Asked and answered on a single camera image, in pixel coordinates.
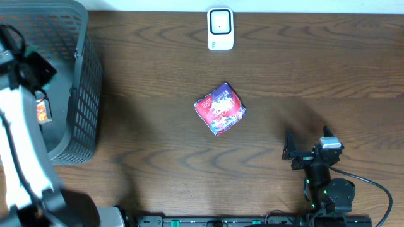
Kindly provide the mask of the red purple snack packet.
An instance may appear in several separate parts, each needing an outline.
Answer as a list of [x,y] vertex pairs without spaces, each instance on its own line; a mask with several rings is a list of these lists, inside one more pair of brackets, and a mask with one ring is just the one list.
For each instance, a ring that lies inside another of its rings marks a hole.
[[238,123],[247,109],[228,83],[224,83],[194,104],[194,109],[208,128],[219,136]]

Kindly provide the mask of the orange small box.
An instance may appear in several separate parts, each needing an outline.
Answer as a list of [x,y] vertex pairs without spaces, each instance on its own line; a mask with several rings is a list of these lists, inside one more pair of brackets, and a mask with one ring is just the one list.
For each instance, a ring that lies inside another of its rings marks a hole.
[[52,122],[51,106],[48,99],[37,100],[37,120],[41,125]]

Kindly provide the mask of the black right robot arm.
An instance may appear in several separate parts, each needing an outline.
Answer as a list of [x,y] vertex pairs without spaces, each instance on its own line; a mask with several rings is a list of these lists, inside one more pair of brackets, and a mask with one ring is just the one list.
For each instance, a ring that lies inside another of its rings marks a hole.
[[348,226],[355,184],[344,178],[332,178],[330,168],[339,162],[344,145],[323,127],[323,137],[311,151],[298,151],[290,130],[286,131],[282,159],[290,160],[291,169],[304,170],[304,195],[313,210],[303,218],[306,226]]

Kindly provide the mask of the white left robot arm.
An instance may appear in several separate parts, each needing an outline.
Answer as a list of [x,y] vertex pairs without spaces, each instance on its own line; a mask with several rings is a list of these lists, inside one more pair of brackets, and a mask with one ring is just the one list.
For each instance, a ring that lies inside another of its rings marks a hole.
[[1,25],[1,162],[9,214],[1,226],[127,226],[121,210],[97,207],[68,190],[48,157],[37,119],[36,91],[57,73],[37,52],[26,54],[19,31]]

